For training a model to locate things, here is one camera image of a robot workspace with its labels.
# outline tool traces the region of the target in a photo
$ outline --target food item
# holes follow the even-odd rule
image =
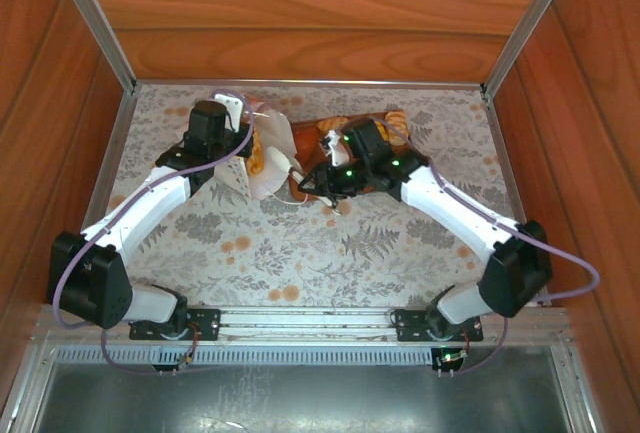
[[[380,132],[380,136],[384,141],[389,141],[389,135],[387,134],[387,130],[385,130],[384,125],[376,121],[376,126],[378,127],[378,131]]]
[[[301,165],[305,165],[320,143],[320,134],[315,126],[294,130],[293,142],[296,145],[297,160]]]
[[[260,143],[260,130],[254,125],[253,127],[253,148],[251,156],[247,158],[245,165],[249,176],[256,176],[264,169],[264,155],[262,154],[262,144]]]
[[[349,118],[345,118],[344,116],[334,116],[332,118],[320,120],[316,124],[316,128],[318,128],[320,133],[322,133],[322,136],[324,136],[329,133],[329,130],[336,130],[348,122]]]
[[[400,133],[402,133],[407,138],[409,137],[409,128],[407,127],[407,117],[402,110],[393,110],[389,111],[384,119],[387,123],[394,126]],[[399,137],[393,130],[388,129],[389,133],[389,143],[393,146],[404,145],[405,141]]]

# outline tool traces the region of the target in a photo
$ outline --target white paper wrapper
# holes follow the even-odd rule
[[[287,117],[264,102],[250,99],[250,104],[255,114],[255,125],[260,130],[263,153],[273,146],[289,158],[294,158],[296,146]],[[185,123],[176,130],[178,138],[182,138],[187,128],[188,123]],[[257,200],[278,191],[288,177],[288,173],[278,169],[266,154],[264,169],[256,176],[249,176],[244,162],[244,158],[234,157],[217,166],[213,177],[249,198]]]

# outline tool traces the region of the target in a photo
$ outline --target table surface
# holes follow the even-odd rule
[[[144,85],[120,161],[110,209],[177,140],[191,105],[212,86]],[[441,173],[511,216],[485,107],[477,91],[238,87],[291,122],[404,109],[417,146]],[[291,201],[288,186],[276,193]],[[132,280],[224,306],[423,306],[445,287],[482,275],[460,240],[382,193],[350,199],[333,215],[320,203],[251,200],[210,180],[143,242]]]

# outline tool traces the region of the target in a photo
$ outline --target floral tablecloth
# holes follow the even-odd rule
[[[191,105],[211,86],[143,86],[110,208],[176,142]],[[479,92],[238,87],[291,122],[404,109],[413,141],[456,186],[511,215]],[[278,197],[291,201],[288,186]],[[320,203],[249,200],[215,180],[172,212],[128,265],[132,279],[173,288],[190,303],[224,306],[420,306],[483,266],[461,241],[390,196]]]

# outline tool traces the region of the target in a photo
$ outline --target vent grille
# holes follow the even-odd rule
[[[184,348],[162,346],[110,346],[114,361],[123,364],[171,365]],[[58,363],[105,363],[99,346],[59,346]],[[431,349],[425,347],[216,347],[202,346],[194,364],[202,365],[389,365],[431,364]]]

